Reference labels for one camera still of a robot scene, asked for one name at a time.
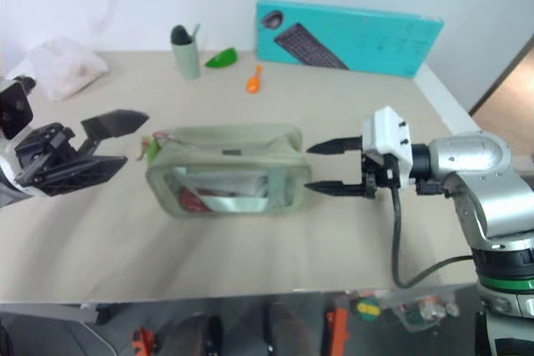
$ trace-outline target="green object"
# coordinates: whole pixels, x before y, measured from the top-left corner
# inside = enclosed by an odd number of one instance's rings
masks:
[[[197,43],[193,42],[186,45],[175,45],[171,43],[176,63],[185,79],[196,79],[200,77],[199,52]]]
[[[205,66],[211,68],[221,68],[228,67],[235,62],[237,62],[237,52],[234,48],[228,48],[213,56],[210,60],[208,60],[208,62],[206,62]]]
[[[497,278],[488,278],[480,277],[481,284],[485,287],[490,287],[494,289],[504,289],[506,291],[523,291],[530,292],[534,290],[534,279],[497,279]]]
[[[149,146],[147,147],[147,163],[150,165],[156,158],[156,156],[159,153],[159,145],[158,142],[151,138],[149,141]]]
[[[373,298],[360,298],[350,302],[350,311],[364,321],[375,321],[382,311]]]
[[[302,133],[289,124],[176,128],[146,178],[171,216],[299,210],[310,181]]]

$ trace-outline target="keyboard image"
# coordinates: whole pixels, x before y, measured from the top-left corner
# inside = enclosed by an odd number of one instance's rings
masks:
[[[277,35],[275,42],[307,66],[349,69],[302,24],[293,24]]]

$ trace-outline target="black cable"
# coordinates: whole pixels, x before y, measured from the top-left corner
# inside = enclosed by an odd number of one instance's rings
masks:
[[[426,270],[423,270],[417,274],[414,278],[407,283],[401,282],[399,277],[399,253],[401,252],[401,227],[402,227],[402,213],[401,213],[401,200],[399,198],[399,189],[397,187],[390,188],[391,197],[393,199],[393,245],[391,247],[391,275],[393,275],[393,282],[399,288],[408,289],[421,282],[423,279],[445,267],[451,263],[463,262],[465,260],[472,260],[472,256],[457,256],[455,258],[447,258],[439,263],[430,266]]]

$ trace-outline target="green stripe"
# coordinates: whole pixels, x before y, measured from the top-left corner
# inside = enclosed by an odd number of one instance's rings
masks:
[[[481,284],[496,289],[505,289],[506,291],[533,291],[534,279],[509,280],[480,277]]]

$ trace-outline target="orange tool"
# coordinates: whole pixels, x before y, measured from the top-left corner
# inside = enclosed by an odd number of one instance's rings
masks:
[[[247,82],[247,92],[248,93],[256,93],[259,91],[259,87],[261,85],[261,81],[259,80],[259,74],[261,73],[261,64],[258,64],[256,66],[256,73],[253,77],[249,78],[249,81]]]
[[[133,332],[132,346],[135,356],[152,356],[156,347],[154,332],[140,328]]]
[[[348,313],[343,308],[336,308],[326,314],[326,322],[330,332],[330,348],[328,356],[344,356],[345,341],[349,339],[347,332]]]

